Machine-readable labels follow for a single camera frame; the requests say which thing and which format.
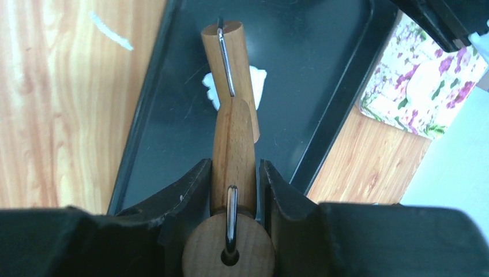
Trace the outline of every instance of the metal hook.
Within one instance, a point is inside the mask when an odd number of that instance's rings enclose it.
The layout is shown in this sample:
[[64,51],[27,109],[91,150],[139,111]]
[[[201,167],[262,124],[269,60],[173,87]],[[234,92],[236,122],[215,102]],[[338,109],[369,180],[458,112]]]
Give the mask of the metal hook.
[[231,66],[229,64],[228,53],[226,50],[226,42],[224,41],[224,21],[222,17],[217,19],[217,37],[219,38],[219,48],[221,49],[221,56],[223,57],[224,71],[226,73],[226,79],[228,80],[230,94],[231,97],[234,97],[236,96],[236,93],[232,83]]
[[236,220],[238,218],[238,187],[231,185],[228,188],[226,208],[226,247],[224,248],[223,262],[233,265],[238,261],[239,253],[236,250]]

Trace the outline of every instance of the black tray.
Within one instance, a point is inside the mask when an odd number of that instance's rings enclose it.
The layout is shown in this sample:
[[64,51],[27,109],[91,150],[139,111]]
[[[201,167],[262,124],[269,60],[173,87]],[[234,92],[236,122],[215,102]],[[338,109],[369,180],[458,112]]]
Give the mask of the black tray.
[[169,0],[108,214],[117,214],[212,156],[217,112],[200,32],[244,25],[250,64],[267,70],[257,162],[307,193],[394,24],[388,0]]

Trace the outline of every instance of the floral cutting board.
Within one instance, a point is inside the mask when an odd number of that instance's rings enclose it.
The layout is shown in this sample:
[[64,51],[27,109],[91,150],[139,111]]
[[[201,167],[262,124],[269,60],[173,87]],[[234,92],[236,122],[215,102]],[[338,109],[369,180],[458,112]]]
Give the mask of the floral cutting board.
[[445,53],[405,14],[360,97],[371,118],[435,139],[488,68],[472,46]]

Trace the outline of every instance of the wooden floor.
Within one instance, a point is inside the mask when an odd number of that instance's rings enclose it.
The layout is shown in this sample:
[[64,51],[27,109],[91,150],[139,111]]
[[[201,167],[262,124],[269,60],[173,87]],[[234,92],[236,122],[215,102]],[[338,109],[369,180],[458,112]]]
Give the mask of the wooden floor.
[[[106,212],[164,3],[0,0],[0,207]],[[309,196],[397,202],[428,145],[354,109]]]

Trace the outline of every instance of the wooden ball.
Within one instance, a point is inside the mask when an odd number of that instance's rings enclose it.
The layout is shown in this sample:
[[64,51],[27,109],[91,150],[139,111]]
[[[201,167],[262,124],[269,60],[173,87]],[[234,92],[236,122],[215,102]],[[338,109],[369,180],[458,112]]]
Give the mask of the wooden ball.
[[275,251],[265,229],[253,219],[238,214],[236,248],[239,260],[225,265],[225,214],[211,216],[192,232],[182,257],[183,276],[272,276]]

